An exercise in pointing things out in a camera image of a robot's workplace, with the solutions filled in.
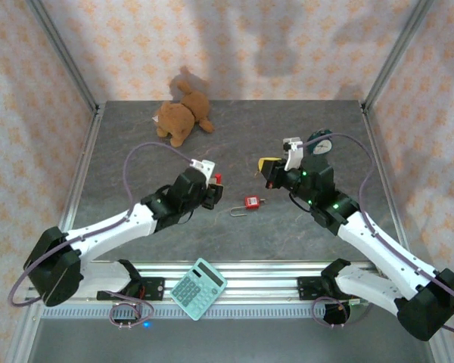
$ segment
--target calculator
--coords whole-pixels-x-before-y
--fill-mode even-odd
[[[204,259],[193,267],[172,289],[173,300],[192,318],[198,320],[220,296],[227,280]]]

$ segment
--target gray table surface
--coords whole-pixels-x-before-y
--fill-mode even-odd
[[[355,248],[319,227],[299,210],[286,190],[268,191],[265,179],[255,176],[260,157],[280,157],[282,139],[301,137],[329,128],[346,132],[370,147],[357,101],[212,101],[213,134],[195,126],[179,148],[188,156],[216,163],[222,173],[224,195],[215,210],[199,208],[185,225],[133,240],[100,259],[182,261],[203,257],[209,261],[238,260],[366,260]],[[123,161],[134,146],[158,141],[151,116],[158,101],[113,101],[106,104],[86,176],[74,228],[114,216],[128,208],[122,184]],[[356,197],[368,170],[368,159],[353,143],[334,140],[328,156],[337,186]],[[187,163],[167,149],[140,150],[129,167],[129,184],[137,200],[171,184]],[[246,217],[232,218],[229,210],[242,206],[250,194],[266,204]],[[396,237],[387,199],[378,173],[368,184],[368,211]]]

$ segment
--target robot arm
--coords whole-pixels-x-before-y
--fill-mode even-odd
[[[72,297],[95,296],[104,290],[138,297],[144,286],[131,262],[91,261],[131,240],[176,225],[181,217],[199,206],[213,209],[222,197],[222,185],[209,184],[214,166],[208,160],[192,160],[173,185],[165,185],[141,199],[131,211],[65,233],[58,227],[46,230],[24,269],[59,244],[71,243],[29,273],[44,304],[56,306]]]
[[[284,140],[285,158],[262,158],[259,169],[266,187],[285,188],[292,197],[309,205],[316,223],[345,240],[370,259],[386,276],[354,268],[338,259],[322,272],[326,295],[335,299],[358,296],[397,316],[411,335],[429,340],[454,315],[454,297],[422,276],[431,277],[454,290],[454,273],[442,272],[413,256],[368,218],[375,233],[365,223],[359,204],[336,189],[334,172],[324,155],[303,155],[299,138]],[[417,270],[381,244],[376,234],[417,266]]]

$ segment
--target red padlock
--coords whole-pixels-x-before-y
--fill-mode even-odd
[[[235,210],[240,210],[240,209],[257,209],[260,207],[260,204],[262,202],[265,202],[265,199],[260,199],[257,195],[248,195],[244,198],[244,206],[236,206],[232,209],[230,209],[230,215],[232,217],[243,217],[246,216],[247,214],[234,214],[232,213]]]
[[[260,199],[257,195],[250,195],[244,198],[246,209],[257,209],[260,207]]]

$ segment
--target teddy bear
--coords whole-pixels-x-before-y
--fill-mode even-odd
[[[185,80],[178,81],[176,86],[184,94],[180,102],[164,101],[153,120],[158,136],[165,138],[171,134],[170,144],[180,147],[190,135],[195,123],[209,133],[214,131],[214,127],[207,118],[210,111],[207,96],[192,89]]]

